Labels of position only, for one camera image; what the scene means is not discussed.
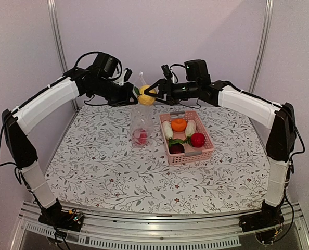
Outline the clear zip top bag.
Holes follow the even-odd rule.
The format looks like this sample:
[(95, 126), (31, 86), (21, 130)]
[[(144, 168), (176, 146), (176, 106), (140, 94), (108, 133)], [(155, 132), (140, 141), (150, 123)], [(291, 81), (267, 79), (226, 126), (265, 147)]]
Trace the clear zip top bag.
[[(137, 80), (134, 82), (134, 87), (140, 88), (143, 85), (148, 85), (143, 77), (143, 72), (139, 73), (139, 76)], [(136, 129), (144, 129), (148, 132), (148, 141), (149, 138), (153, 132), (154, 128), (154, 122), (152, 120), (152, 111), (153, 111), (153, 105), (151, 106), (145, 106), (140, 104), (139, 102), (136, 105), (131, 106), (131, 115), (130, 115), (130, 122), (131, 122), (131, 139), (132, 139), (132, 133)], [(145, 145), (137, 145), (133, 142), (132, 144), (136, 147), (143, 147)]]

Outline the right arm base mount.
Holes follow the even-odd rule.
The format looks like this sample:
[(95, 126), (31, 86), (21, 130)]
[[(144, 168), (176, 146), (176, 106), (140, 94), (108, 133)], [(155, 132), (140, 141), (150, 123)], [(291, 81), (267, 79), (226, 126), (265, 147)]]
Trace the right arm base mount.
[(239, 217), (239, 226), (243, 232), (254, 232), (256, 240), (263, 244), (273, 244), (282, 232), (284, 218), (281, 212), (260, 211)]

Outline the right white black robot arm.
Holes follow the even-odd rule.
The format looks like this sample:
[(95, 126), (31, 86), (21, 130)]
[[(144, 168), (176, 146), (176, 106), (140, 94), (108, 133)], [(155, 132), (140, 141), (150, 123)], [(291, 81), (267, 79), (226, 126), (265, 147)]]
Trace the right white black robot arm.
[(268, 101), (238, 89), (229, 81), (212, 82), (203, 59), (186, 61), (182, 67), (186, 72), (185, 83), (176, 83), (170, 67), (163, 65), (164, 78), (146, 88), (144, 94), (167, 105), (197, 98), (215, 107), (234, 110), (268, 128), (270, 133), (265, 149), (270, 173), (263, 205), (279, 207), (284, 200), (289, 173), (294, 172), (295, 141), (301, 139), (293, 106)]

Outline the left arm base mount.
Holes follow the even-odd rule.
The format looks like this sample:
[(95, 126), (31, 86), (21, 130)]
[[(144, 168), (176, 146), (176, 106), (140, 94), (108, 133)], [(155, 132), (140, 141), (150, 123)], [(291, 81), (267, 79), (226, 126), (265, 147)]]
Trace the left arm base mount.
[(84, 214), (75, 209), (63, 211), (61, 208), (49, 208), (41, 212), (38, 221), (42, 224), (55, 226), (58, 229), (80, 232)]

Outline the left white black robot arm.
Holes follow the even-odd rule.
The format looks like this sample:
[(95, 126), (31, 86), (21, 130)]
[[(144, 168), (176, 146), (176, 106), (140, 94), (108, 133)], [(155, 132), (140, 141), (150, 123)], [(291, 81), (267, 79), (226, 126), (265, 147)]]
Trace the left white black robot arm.
[(94, 54), (94, 62), (86, 69), (75, 65), (20, 106), (2, 112), (0, 140), (5, 140), (13, 158), (12, 165), (20, 171), (29, 191), (46, 209), (46, 219), (54, 226), (65, 222), (65, 214), (55, 207), (59, 202), (45, 180), (36, 149), (28, 139), (32, 129), (65, 103), (82, 95), (100, 96), (111, 107), (138, 103), (133, 94), (134, 86), (128, 81), (131, 69), (123, 68), (120, 60), (107, 53)]

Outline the yellow lemon toy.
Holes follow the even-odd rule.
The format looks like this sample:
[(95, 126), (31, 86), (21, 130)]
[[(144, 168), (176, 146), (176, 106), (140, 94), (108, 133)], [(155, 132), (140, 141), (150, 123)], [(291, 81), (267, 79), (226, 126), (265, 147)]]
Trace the yellow lemon toy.
[(149, 96), (149, 95), (146, 95), (144, 93), (145, 89), (149, 88), (150, 86), (149, 85), (143, 85), (141, 86), (140, 88), (138, 87), (134, 87), (134, 92), (137, 96), (137, 99), (138, 99), (138, 102), (142, 105), (145, 105), (145, 106), (151, 106), (155, 103), (156, 101), (156, 98), (155, 97), (152, 97), (152, 96)]

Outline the pink perforated plastic basket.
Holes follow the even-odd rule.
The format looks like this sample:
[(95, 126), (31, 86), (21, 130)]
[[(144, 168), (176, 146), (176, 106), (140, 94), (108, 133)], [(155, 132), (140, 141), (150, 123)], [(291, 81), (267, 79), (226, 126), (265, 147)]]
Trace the pink perforated plastic basket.
[[(169, 141), (165, 138), (163, 125), (162, 123), (165, 121), (171, 122), (175, 118), (184, 118), (186, 121), (194, 120), (196, 123), (196, 132), (202, 133), (205, 136), (205, 144), (196, 148), (188, 143), (183, 144), (184, 152), (178, 154), (171, 154), (169, 152)], [(166, 150), (166, 154), (168, 157), (168, 162), (170, 165), (174, 164), (182, 164), (182, 163), (191, 163), (195, 161), (207, 160), (211, 157), (212, 152), (214, 151), (214, 145), (210, 139), (210, 136), (196, 111), (188, 110), (188, 111), (175, 111), (170, 113), (161, 113), (159, 115), (160, 121), (160, 129), (162, 133), (162, 137), (164, 140), (164, 147)]]

